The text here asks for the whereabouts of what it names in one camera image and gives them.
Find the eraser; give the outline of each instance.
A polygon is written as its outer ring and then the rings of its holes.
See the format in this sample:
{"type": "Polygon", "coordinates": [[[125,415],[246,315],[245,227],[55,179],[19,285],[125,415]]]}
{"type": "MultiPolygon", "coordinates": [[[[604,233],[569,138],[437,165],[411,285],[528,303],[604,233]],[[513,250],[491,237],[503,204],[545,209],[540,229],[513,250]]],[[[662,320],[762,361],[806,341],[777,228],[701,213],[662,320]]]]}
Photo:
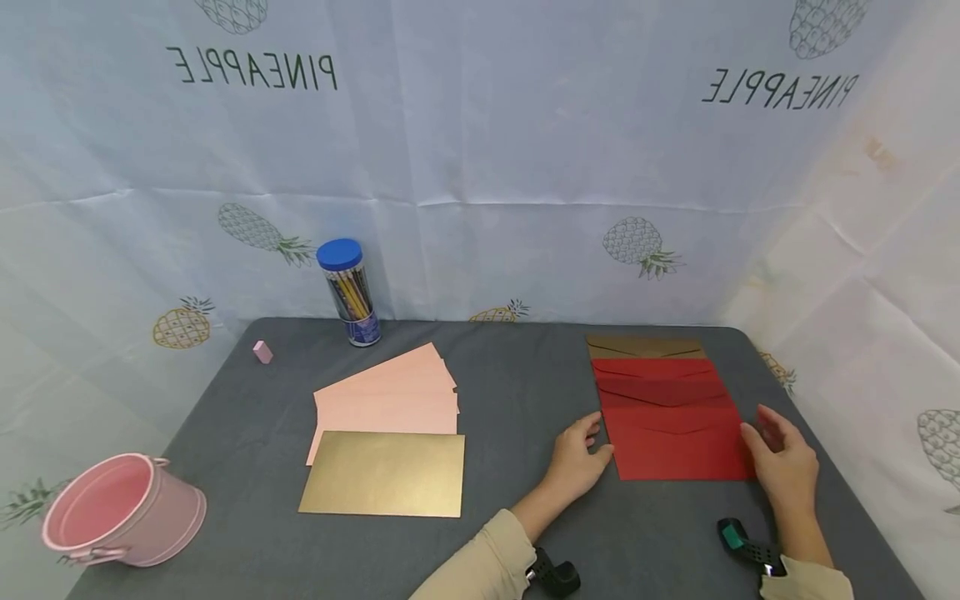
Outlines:
{"type": "Polygon", "coordinates": [[[270,361],[274,360],[274,354],[270,352],[270,349],[267,348],[267,343],[263,340],[253,345],[253,353],[256,354],[256,357],[259,358],[260,362],[264,365],[269,365],[270,361]]]}

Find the stack of paper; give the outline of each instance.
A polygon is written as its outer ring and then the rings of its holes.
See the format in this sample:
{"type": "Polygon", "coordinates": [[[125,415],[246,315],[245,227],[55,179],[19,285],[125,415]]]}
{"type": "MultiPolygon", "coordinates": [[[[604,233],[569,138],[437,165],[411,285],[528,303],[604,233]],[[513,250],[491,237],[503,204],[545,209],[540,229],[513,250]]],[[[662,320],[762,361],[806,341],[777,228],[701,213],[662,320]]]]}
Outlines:
{"type": "Polygon", "coordinates": [[[314,393],[302,513],[459,516],[456,383],[433,344],[314,393]]]}
{"type": "Polygon", "coordinates": [[[740,416],[695,340],[587,336],[620,479],[749,479],[740,416]]]}

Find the table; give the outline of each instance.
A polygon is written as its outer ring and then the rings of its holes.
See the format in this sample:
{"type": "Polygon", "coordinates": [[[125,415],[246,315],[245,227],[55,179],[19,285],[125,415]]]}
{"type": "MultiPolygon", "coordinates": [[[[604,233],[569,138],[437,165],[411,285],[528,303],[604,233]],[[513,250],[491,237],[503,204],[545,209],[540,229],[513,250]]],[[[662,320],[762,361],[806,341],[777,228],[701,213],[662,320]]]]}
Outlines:
{"type": "MultiPolygon", "coordinates": [[[[749,419],[765,402],[798,424],[820,457],[818,508],[834,560],[858,598],[922,598],[900,562],[748,338],[725,327],[384,323],[352,348],[338,322],[261,319],[250,325],[170,443],[170,470],[206,493],[198,536],[153,568],[91,567],[69,600],[407,598],[498,509],[533,487],[554,437],[597,410],[588,333],[698,338],[749,419]],[[263,339],[270,365],[251,352],[263,339]],[[467,436],[459,519],[301,515],[312,393],[433,342],[459,386],[467,436]]],[[[715,522],[736,516],[771,540],[756,482],[621,482],[613,466],[540,540],[572,561],[580,599],[757,598],[757,576],[727,555],[715,522]]],[[[545,598],[534,586],[525,598],[545,598]]]]}

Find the pink bucket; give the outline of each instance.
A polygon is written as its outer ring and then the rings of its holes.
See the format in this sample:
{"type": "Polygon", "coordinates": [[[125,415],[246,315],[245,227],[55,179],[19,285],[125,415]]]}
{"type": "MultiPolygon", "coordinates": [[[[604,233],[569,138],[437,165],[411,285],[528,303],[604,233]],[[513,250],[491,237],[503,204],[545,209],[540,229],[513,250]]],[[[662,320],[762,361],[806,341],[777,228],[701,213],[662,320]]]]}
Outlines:
{"type": "Polygon", "coordinates": [[[43,542],[74,564],[153,566],[190,543],[206,497],[163,467],[165,458],[120,454],[87,469],[43,519],[43,542]]]}

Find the sleeve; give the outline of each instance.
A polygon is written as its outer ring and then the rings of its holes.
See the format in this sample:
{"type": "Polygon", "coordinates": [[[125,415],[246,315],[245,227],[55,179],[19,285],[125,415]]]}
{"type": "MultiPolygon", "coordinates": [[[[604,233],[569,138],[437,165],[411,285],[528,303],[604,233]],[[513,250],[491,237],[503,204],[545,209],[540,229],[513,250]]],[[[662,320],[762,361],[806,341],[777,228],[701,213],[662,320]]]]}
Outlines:
{"type": "Polygon", "coordinates": [[[840,571],[785,556],[782,559],[785,577],[763,577],[760,596],[765,600],[853,600],[850,580],[840,571]]]}
{"type": "Polygon", "coordinates": [[[434,571],[411,600],[519,600],[537,552],[513,513],[500,511],[434,571]]]}

